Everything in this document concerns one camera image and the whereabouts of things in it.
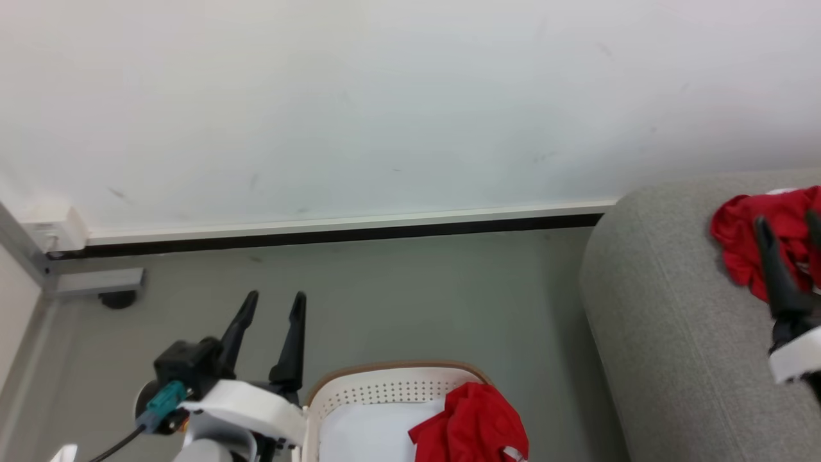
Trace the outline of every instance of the gray sofa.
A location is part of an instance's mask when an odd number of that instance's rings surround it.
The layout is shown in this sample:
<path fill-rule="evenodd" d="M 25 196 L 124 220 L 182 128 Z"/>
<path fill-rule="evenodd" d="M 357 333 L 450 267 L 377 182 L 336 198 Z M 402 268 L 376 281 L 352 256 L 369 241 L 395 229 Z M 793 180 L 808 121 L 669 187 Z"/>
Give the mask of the gray sofa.
<path fill-rule="evenodd" d="M 708 232 L 737 194 L 819 183 L 808 169 L 647 187 L 596 226 L 581 292 L 633 462 L 821 461 L 821 406 L 773 383 L 768 307 Z"/>

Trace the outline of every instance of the baseboard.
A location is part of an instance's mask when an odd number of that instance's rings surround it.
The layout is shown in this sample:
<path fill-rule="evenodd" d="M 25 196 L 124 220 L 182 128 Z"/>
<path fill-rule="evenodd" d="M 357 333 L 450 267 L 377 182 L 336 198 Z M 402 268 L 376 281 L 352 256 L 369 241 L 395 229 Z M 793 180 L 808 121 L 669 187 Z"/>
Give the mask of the baseboard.
<path fill-rule="evenodd" d="M 556 206 L 503 207 L 351 219 L 230 224 L 179 229 L 92 230 L 88 247 L 54 260 L 190 252 L 236 247 L 404 238 L 440 234 L 592 226 L 615 199 Z"/>

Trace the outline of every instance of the white wall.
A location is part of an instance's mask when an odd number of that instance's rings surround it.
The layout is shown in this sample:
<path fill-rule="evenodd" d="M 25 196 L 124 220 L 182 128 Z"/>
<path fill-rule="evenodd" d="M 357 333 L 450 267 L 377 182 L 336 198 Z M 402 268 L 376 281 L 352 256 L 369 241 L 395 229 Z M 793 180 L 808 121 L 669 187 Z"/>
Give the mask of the white wall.
<path fill-rule="evenodd" d="M 5 0 L 0 66 L 0 200 L 92 233 L 821 164 L 813 0 Z"/>
<path fill-rule="evenodd" d="M 40 287 L 0 245 L 0 391 L 39 296 Z"/>

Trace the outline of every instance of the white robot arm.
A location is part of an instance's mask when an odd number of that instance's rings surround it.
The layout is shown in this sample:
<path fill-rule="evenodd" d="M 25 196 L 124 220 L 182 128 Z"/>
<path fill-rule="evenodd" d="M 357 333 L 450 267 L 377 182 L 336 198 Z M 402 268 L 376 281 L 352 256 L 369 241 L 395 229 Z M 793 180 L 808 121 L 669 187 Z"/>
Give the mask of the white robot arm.
<path fill-rule="evenodd" d="M 296 295 L 291 327 L 268 382 L 236 379 L 234 367 L 259 295 L 248 294 L 221 340 L 177 341 L 154 361 L 155 381 L 143 387 L 135 407 L 136 430 L 92 459 L 100 462 L 141 433 L 170 435 L 184 429 L 173 462 L 271 462 L 287 448 L 300 462 L 307 417 L 299 406 L 305 351 L 306 298 Z M 66 445 L 52 462 L 75 462 L 76 445 Z"/>
<path fill-rule="evenodd" d="M 811 252 L 821 252 L 821 217 L 806 216 Z M 754 222 L 773 326 L 769 365 L 776 383 L 803 380 L 821 400 L 821 326 L 813 318 L 816 301 L 798 288 L 782 259 L 781 244 L 767 220 Z"/>

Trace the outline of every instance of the white laundry basket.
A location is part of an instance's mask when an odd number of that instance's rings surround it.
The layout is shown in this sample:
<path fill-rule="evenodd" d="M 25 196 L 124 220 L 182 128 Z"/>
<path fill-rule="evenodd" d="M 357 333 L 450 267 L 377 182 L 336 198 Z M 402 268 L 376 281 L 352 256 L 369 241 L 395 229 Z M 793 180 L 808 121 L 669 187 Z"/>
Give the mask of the white laundry basket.
<path fill-rule="evenodd" d="M 319 430 L 325 418 L 343 404 L 423 403 L 444 396 L 467 382 L 490 384 L 479 369 L 449 361 L 369 364 L 332 372 L 311 391 L 305 443 L 292 460 L 319 462 Z"/>

